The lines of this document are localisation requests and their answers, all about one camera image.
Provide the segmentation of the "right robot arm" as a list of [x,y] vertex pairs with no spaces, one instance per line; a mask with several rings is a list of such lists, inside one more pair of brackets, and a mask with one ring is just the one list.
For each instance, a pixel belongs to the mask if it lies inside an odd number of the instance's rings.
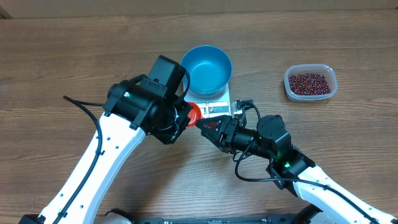
[[310,203],[295,223],[397,223],[393,215],[378,210],[353,195],[291,143],[282,117],[262,117],[256,129],[248,129],[228,115],[200,119],[201,135],[224,153],[240,152],[237,164],[247,156],[269,161],[268,182]]

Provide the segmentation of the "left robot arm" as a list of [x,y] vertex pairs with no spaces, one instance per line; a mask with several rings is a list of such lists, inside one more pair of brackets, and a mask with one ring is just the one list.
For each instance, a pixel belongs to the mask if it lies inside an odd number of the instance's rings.
[[150,134],[173,144],[188,126],[192,106],[178,96],[189,80],[178,62],[158,56],[148,75],[114,84],[104,110],[96,118],[87,102],[66,100],[83,110],[96,132],[57,196],[39,213],[23,215],[21,223],[93,223],[99,206],[129,155]]

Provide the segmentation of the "red measuring scoop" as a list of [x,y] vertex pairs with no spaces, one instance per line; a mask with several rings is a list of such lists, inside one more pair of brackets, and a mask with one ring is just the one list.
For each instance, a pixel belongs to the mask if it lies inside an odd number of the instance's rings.
[[188,123],[188,127],[194,127],[196,122],[200,119],[203,118],[202,113],[201,113],[201,109],[200,107],[194,103],[194,102],[189,102],[189,105],[192,107],[192,109],[190,110],[188,117],[190,118],[190,121]]

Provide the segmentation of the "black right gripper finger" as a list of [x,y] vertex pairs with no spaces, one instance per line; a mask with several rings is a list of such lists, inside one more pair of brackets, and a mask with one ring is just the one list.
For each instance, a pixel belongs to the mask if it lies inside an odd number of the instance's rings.
[[201,135],[223,153],[232,153],[230,135],[213,131],[201,131]]
[[195,126],[201,130],[208,129],[210,131],[216,131],[221,127],[221,125],[224,123],[228,123],[231,120],[231,116],[229,115],[221,115],[221,116],[215,116],[211,118],[203,118],[199,119]]

